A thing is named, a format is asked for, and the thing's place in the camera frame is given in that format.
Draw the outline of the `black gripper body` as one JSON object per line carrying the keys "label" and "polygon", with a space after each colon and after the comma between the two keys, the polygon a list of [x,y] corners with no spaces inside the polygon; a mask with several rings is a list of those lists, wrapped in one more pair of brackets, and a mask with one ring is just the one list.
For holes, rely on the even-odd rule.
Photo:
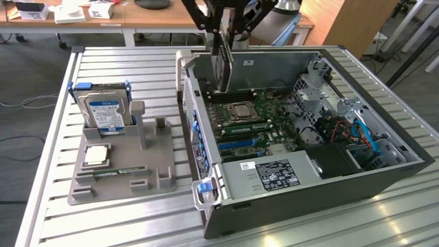
{"label": "black gripper body", "polygon": [[210,10],[214,10],[215,7],[224,8],[238,8],[244,7],[244,13],[254,11],[255,13],[264,13],[264,9],[262,7],[262,1],[204,1],[202,4],[203,13],[208,13]]}

